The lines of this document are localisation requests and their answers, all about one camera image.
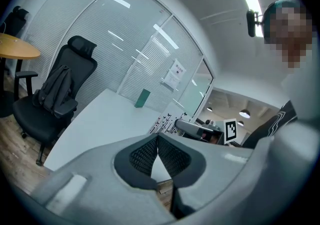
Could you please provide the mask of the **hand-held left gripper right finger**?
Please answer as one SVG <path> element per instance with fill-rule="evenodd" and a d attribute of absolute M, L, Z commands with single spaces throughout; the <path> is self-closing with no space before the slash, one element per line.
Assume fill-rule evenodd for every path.
<path fill-rule="evenodd" d="M 299 195 L 316 163 L 316 130 L 296 121 L 253 149 L 161 133 L 158 155 L 181 221 L 271 221 Z"/>

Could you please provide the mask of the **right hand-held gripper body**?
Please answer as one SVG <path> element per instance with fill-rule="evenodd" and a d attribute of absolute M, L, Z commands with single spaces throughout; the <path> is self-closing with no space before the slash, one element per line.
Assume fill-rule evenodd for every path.
<path fill-rule="evenodd" d="M 235 118 L 225 120 L 206 120 L 198 130 L 202 141 L 216 145 L 237 146 L 237 120 Z"/>

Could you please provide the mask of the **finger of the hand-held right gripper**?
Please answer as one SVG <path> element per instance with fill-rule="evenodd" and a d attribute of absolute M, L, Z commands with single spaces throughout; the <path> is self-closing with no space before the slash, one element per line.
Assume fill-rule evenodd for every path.
<path fill-rule="evenodd" d="M 200 129 L 198 125 L 184 121 L 183 119 L 176 119 L 174 126 L 184 132 L 198 132 Z"/>

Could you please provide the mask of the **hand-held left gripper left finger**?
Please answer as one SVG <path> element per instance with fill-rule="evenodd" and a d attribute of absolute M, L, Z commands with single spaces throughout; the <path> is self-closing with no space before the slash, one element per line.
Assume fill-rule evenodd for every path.
<path fill-rule="evenodd" d="M 52 172 L 31 196 L 76 225 L 168 225 L 175 217 L 151 177 L 157 155 L 155 134 L 98 146 Z"/>

